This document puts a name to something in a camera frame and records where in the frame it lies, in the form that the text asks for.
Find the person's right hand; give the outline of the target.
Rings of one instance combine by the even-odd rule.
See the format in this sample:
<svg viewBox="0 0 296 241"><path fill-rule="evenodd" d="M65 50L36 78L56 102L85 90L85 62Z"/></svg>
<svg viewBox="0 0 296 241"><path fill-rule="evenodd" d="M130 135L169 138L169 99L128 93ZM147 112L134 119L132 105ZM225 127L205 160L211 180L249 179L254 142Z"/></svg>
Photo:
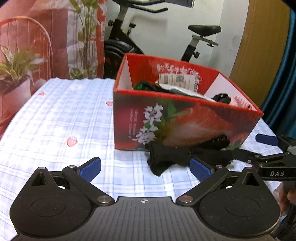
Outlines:
<svg viewBox="0 0 296 241"><path fill-rule="evenodd" d="M281 213L285 212L291 204L296 205L295 188L285 191L283 182L274 190L273 195L280 207Z"/></svg>

